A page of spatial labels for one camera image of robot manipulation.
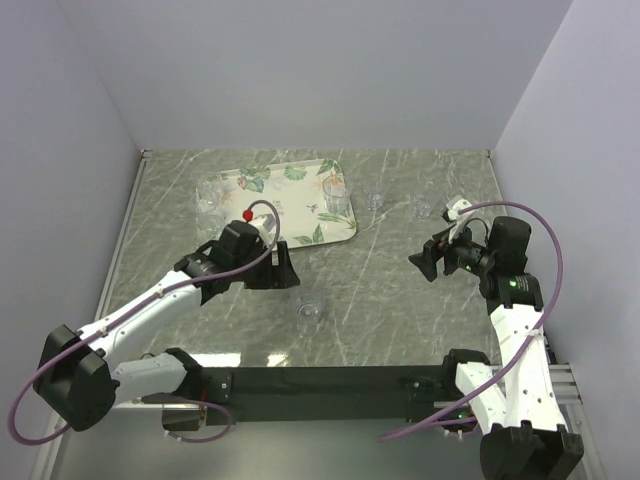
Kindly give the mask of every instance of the white wall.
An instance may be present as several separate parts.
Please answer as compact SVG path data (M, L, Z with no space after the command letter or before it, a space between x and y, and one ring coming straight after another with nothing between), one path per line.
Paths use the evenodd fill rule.
M60 323L93 318L136 158L107 91L55 2L6 0L0 15L0 412ZM49 417L29 393L28 436ZM35 454L0 428L0 477Z
M505 198L538 208L564 246L563 294L549 330L616 480L640 478L638 18L637 0L574 1L495 162ZM554 259L541 234L530 265L552 285Z
M145 148L493 148L571 0L58 0Z

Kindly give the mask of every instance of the glass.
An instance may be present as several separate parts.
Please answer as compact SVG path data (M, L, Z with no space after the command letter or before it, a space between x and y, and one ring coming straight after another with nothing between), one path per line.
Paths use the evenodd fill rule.
M217 173L204 173L196 179L196 203L206 202L218 207L224 195L224 184Z
M224 184L218 173L200 173L196 183L196 228L198 243L220 237L226 224L222 212Z
M377 210L384 204L384 199L389 192L387 183L380 178L365 178L362 180L362 194L364 206L368 210Z
M296 288L290 303L298 332L302 335L315 333L324 315L324 297L313 291Z
M436 207L437 199L431 182L419 180L410 193L411 213L417 218L429 217Z
M196 228L198 243L217 240L226 225L224 213L206 200L200 200L196 205Z
M322 182L324 203L329 213L344 213L349 208L353 183L341 173L331 174Z

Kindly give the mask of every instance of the table surface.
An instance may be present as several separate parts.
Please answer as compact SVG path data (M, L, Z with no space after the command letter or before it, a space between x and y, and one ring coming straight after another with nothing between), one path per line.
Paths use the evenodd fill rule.
M499 360L477 278L458 271L428 283L407 260L446 228L438 216L420 220L411 215L408 192L417 177L432 182L437 198L461 194L472 203L500 199L487 151L180 150L153 151L147 157L103 313L148 289L198 246L198 174L332 158L356 184L375 174L392 187L375 212L354 193L358 232L351 240L291 252L302 284L327 303L324 318L311 333L298 331L287 306L296 289L251 291L233 284L199 310L161 328L139 355L181 347L205 354L210 366L435 365L451 348L470 348ZM496 207L480 217L490 222L504 214ZM481 239L482 225L471 225L474 237Z

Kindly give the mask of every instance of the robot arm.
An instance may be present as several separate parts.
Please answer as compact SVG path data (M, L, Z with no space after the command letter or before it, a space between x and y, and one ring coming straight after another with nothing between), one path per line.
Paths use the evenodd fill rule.
M232 282L241 281L249 289L283 289L297 286L286 242L277 243L278 262L266 256L253 268L226 278L198 283L194 279L236 271L256 261L271 243L272 215L251 223L233 221L219 240L200 246L184 256L173 269L147 292L107 317L77 332L65 325L55 329L45 342L40 366L70 346L97 332L103 335L61 360L34 383L35 391L76 431L100 421L111 407L154 393L181 394L189 376L201 367L180 349L169 349L153 358L124 362L140 345L169 321L204 305L226 292ZM182 284L168 293L166 287ZM131 313L126 321L109 328L112 322Z
M525 272L531 227L511 217L496 217L486 246L472 240L471 204L461 197L447 204L443 217L456 223L409 257L428 281L461 268L480 279L480 293L500 343L502 364L517 361L505 375L505 394L497 384L470 400L483 432L480 459L485 478L567 478L583 454L579 435L567 432L552 388L543 331L534 326L543 313L537 279ZM519 359L525 339L533 337ZM467 395L492 379L481 352L452 350L449 370L455 387Z

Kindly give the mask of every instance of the purple cable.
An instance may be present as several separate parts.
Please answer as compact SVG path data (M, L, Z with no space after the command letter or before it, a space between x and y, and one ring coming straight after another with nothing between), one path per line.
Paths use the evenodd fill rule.
M192 403L193 405L200 405L201 407L208 407L208 408L213 408L215 410L218 410L219 412L222 412L227 417L227 425L224 427L224 429L220 433L216 433L212 437L186 438L178 435L177 433L167 432L167 435L169 435L171 438L175 438L179 442L184 442L184 443L207 443L207 442L212 442L214 440L218 440L219 438L224 437L227 433L229 433L229 430L231 430L231 427L233 426L233 415L231 415L231 411L229 409L223 407L222 405L217 405L215 403L209 403L209 402L201 402L199 400L187 400L179 397L176 397L176 400L180 400L182 403Z
M266 205L267 207L269 207L271 209L271 211L273 212L273 215L274 215L275 220L276 220L276 232L275 232L275 236L273 238L273 242L271 243L271 245L269 245L267 247L267 250L265 250L258 258L256 258L255 260L253 260L253 261L247 263L246 265L243 265L242 267L237 268L235 270L229 270L228 272L216 273L216 274L207 275L207 276L204 276L204 277L190 278L188 280L183 280L181 282L174 283L173 285L169 285L169 286L167 286L167 287L165 287L163 289L163 293L162 294L160 294L159 292L155 292L152 295L149 295L147 298L142 300L140 303L138 303L137 305L134 305L129 310L127 310L125 313L123 313L122 316L120 316L119 318L117 318L115 320L112 320L110 323L108 323L106 325L107 332L113 330L114 328L117 328L118 326L122 325L124 322L129 320L133 315L135 315L136 313L144 310L146 307L148 307L155 300L161 298L161 295L173 292L174 290L177 290L178 288L182 288L182 287L187 286L187 285L193 285L194 283L211 282L213 280L220 280L221 278L231 277L231 276L234 276L234 275L238 275L240 273L244 273L247 270L250 270L251 268L255 267L258 263L260 263L262 260L267 258L268 255L271 255L271 251L275 248L275 246L276 246L276 244L278 242L278 238L280 238L280 216L278 215L278 211L276 210L276 207L274 207L271 202L268 202L266 200L256 200L255 202L252 202L251 205L249 205L248 210L252 210L253 207L255 207L258 204L263 204L263 205ZM11 435L11 437L16 442L21 443L23 445L29 445L29 446L43 445L43 444L48 443L48 442L50 442L52 440L55 440L60 435L62 435L63 433L65 433L66 431L69 430L69 428L70 428L69 425L65 425L64 427L60 428L59 430L56 430L54 433L52 433L51 435L49 435L47 437L43 437L43 438L26 438L26 437L22 436L20 434L20 432L18 432L18 429L16 427L16 413L18 411L18 406L20 405L20 401L22 400L24 395L27 393L27 391L29 390L31 385L33 385L34 382L38 378L40 378L47 370L49 370L50 368L55 366L58 362L60 362L60 361L64 360L65 358L67 358L69 355L71 355L76 350L84 347L85 345L89 345L91 342L95 341L96 339L98 339L101 336L102 336L102 332L98 331L98 332L94 333L93 335L88 336L84 340L81 340L78 343L74 344L73 346L67 348L63 352L60 352L58 355L56 355L51 360L49 360L44 365L42 365L40 368L38 368L38 370L35 371L35 373L29 378L29 380L27 380L26 384L20 389L20 391L18 392L18 395L16 396L16 398L11 403L11 407L9 408L9 414L7 415L7 430L9 431L9 435ZM189 402L199 404L198 402L192 401L192 400L190 400ZM226 410L228 412L228 410L226 408L224 408L224 407L220 407L220 408L217 408L217 407L219 407L219 406L216 405L215 407L212 407L212 408L216 408L217 410L224 409L224 410ZM220 434L216 435L215 437L211 437L211 440L215 440L217 438L220 438L222 435L226 434L229 431L230 428L231 428L231 426L229 424L228 428L224 429Z
M553 290L553 294L551 295L551 300L549 300L548 308L545 309L545 311L542 313L542 315L540 316L538 321L533 326L533 330L537 330L544 324L545 320L549 317L549 315L553 311L553 307L555 307L556 302L558 301L558 295L560 295L560 287L562 286L562 276L563 276L563 272L564 272L564 266L563 266L563 262L562 262L562 249L560 248L560 242L558 241L558 237L556 236L555 232L553 231L553 228L551 228L551 225L549 225L549 223L542 217L542 215L540 215L538 212L536 212L532 208L527 207L526 205L522 205L521 203L507 202L507 201L484 202L484 203L478 203L477 205L472 205L472 206L467 207L467 208L463 208L458 213L460 215L462 215L463 213L467 213L467 212L470 212L472 210L477 210L479 208L485 208L485 207L493 207L493 206L497 206L497 205L504 205L504 206L507 206L507 207L515 207L515 208L518 208L520 210L524 210L525 212L528 212L531 215L533 215L534 217L536 217L538 219L538 221L547 230L547 232L549 232L549 236L551 237L551 241L553 242L553 246L556 249L556 258L557 258L557 262L558 262L558 273L556 274L556 286L555 286L555 288ZM418 423L416 423L414 425L411 425L409 427L404 427L404 428L398 429L398 430L393 430L391 432L387 432L385 434L380 435L378 437L378 441L379 442L386 442L388 440L395 440L395 439L410 435L412 433L415 433L418 430L422 430L423 428L431 427L433 425L433 422L435 422L439 418L443 417L444 415L452 412L453 410L455 410L457 408L460 408L462 405L464 405L466 403L469 403L469 401L471 401L474 398L476 398L482 392L484 392L488 388L491 388L493 385L498 383L509 372L509 370L511 370L518 363L518 361L520 360L522 355L524 355L524 352L527 350L527 348L529 347L529 345L531 344L532 341L533 341L533 337L527 337L525 339L525 341L522 343L522 345L520 346L520 348L516 351L515 355L511 359L511 361L509 363L507 363L500 371L498 371L498 373L496 373L491 378L491 380L483 383L478 388L476 388L473 392L465 395L460 400L452 403L451 405L449 405L446 408L443 408L442 410L439 410L438 412L434 413L430 417L427 417L424 420L422 420L422 421L420 421L420 422L418 422Z

